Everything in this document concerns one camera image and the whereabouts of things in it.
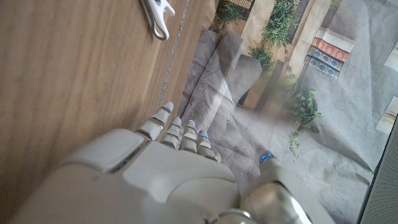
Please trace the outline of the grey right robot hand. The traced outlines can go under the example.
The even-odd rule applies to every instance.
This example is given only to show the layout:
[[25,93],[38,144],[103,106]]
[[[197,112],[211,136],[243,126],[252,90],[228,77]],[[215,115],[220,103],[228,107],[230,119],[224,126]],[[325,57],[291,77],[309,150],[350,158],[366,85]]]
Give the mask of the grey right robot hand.
[[331,223],[272,153],[240,192],[194,121],[166,102],[137,131],[112,130],[70,154],[13,223]]

